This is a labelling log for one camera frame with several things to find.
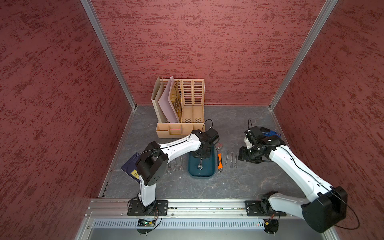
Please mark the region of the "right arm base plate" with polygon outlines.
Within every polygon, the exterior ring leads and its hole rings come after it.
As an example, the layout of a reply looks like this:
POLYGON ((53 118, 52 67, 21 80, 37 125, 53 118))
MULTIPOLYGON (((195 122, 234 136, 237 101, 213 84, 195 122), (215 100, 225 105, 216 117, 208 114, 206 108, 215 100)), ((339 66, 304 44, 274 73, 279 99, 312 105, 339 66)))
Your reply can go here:
POLYGON ((286 217, 284 212, 273 210, 264 201, 245 201, 245 210, 248 217, 286 217))

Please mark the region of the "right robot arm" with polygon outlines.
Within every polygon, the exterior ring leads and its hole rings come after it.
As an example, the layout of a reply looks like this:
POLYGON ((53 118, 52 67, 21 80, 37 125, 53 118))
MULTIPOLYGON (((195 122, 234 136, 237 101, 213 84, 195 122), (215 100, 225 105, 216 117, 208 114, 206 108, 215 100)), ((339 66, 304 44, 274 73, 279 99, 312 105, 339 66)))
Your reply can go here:
POLYGON ((308 168, 278 136, 244 139, 239 161, 259 164, 263 158, 279 165, 300 187, 304 198, 271 191, 262 195, 260 212, 270 215, 283 212, 306 221, 316 232, 323 233, 347 216, 348 194, 342 187, 333 187, 308 168))

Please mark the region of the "small steel open-end wrench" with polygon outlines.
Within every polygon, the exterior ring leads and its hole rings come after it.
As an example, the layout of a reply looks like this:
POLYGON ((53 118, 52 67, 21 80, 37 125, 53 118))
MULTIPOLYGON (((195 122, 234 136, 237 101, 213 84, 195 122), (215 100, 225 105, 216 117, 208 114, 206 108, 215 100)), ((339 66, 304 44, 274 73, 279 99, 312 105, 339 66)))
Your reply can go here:
POLYGON ((174 160, 174 167, 173 172, 175 173, 177 171, 177 159, 174 160))

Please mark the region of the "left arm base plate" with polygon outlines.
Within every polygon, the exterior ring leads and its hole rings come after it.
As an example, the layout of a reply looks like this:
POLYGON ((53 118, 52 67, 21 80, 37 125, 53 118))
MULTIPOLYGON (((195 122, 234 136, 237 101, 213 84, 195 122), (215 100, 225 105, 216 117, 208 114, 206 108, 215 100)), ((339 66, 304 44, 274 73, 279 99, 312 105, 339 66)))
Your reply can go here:
POLYGON ((127 216, 153 216, 164 217, 168 212, 169 201, 155 200, 152 204, 145 207, 138 199, 128 202, 127 216))

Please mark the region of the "teal plastic storage box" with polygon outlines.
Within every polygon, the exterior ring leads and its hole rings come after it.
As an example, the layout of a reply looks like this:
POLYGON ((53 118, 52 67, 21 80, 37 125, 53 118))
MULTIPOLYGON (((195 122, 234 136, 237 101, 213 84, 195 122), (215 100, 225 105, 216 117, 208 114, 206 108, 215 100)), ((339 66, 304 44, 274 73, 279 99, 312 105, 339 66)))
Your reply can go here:
POLYGON ((211 148, 211 155, 206 159, 201 159, 195 157, 193 153, 188 153, 188 173, 192 178, 209 179, 215 174, 216 168, 214 148, 211 148))

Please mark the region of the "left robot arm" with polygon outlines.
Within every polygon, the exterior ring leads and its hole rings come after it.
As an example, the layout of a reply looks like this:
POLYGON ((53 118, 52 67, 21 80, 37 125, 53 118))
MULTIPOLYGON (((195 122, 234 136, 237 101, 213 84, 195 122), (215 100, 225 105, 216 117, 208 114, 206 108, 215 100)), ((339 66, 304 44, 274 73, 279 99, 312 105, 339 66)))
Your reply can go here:
POLYGON ((156 184, 165 174, 168 163, 188 153, 202 160, 210 158, 218 140, 218 132, 210 128, 206 132, 193 130, 186 137, 166 144, 149 143, 136 163, 140 203, 148 207, 155 202, 156 184))

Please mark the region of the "small steel combination wrench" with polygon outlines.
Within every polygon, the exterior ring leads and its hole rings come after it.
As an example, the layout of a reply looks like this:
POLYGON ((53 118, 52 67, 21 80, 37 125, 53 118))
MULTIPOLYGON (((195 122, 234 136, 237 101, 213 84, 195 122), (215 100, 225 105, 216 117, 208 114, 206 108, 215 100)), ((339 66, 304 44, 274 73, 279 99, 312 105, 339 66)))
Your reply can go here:
POLYGON ((229 153, 230 153, 230 151, 227 151, 225 166, 228 165, 229 153))

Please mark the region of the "large steel open-end wrench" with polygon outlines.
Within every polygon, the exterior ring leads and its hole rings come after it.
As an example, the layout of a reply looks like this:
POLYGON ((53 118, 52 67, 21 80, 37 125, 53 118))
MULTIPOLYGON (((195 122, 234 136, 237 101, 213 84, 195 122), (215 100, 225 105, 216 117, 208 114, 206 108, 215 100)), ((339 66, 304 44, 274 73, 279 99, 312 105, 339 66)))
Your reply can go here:
POLYGON ((184 170, 183 167, 183 157, 180 157, 179 171, 182 172, 184 170))

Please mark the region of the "orange handled adjustable wrench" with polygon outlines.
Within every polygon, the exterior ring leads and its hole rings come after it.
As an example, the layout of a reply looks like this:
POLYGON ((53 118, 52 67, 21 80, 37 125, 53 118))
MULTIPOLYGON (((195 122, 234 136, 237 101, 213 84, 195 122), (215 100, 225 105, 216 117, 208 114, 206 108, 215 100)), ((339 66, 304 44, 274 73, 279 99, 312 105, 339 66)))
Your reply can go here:
POLYGON ((217 150, 217 163, 218 163, 218 171, 221 173, 223 171, 223 163, 222 163, 222 153, 221 153, 221 148, 223 145, 221 143, 218 143, 216 145, 216 150, 217 150))

